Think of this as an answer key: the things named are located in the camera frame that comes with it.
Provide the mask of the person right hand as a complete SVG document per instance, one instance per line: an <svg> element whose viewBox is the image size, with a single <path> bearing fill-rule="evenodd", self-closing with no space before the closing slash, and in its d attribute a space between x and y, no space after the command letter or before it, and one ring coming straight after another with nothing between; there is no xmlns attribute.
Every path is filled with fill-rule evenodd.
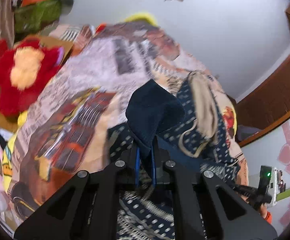
<svg viewBox="0 0 290 240"><path fill-rule="evenodd" d="M263 200L262 196L257 196L255 199L252 199L252 204L250 204L250 198L244 195L241 195L241 198L248 203L254 210L256 210L261 217L266 220L269 224L272 224L273 216L272 214L267 210L267 206L265 203L261 202Z"/></svg>

